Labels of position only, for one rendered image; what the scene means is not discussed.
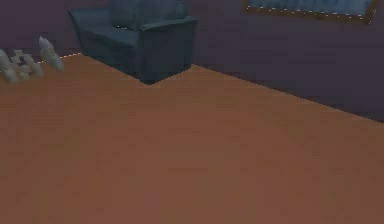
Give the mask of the framed blue wall picture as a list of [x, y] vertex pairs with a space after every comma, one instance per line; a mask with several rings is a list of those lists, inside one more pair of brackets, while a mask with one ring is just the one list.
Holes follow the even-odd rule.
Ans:
[[369, 25], [380, 0], [243, 0], [244, 13], [308, 17]]

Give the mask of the pale leafy house plant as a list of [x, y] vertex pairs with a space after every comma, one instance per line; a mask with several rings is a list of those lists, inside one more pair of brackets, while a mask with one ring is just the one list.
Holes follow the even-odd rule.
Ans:
[[[52, 43], [46, 38], [39, 37], [39, 46], [43, 61], [56, 71], [63, 71], [64, 64]], [[4, 50], [0, 49], [0, 72], [8, 82], [16, 83], [19, 77], [28, 80], [30, 74], [39, 77], [44, 75], [40, 64], [30, 54], [25, 54], [22, 50], [15, 50], [14, 53], [14, 56], [9, 57]]]

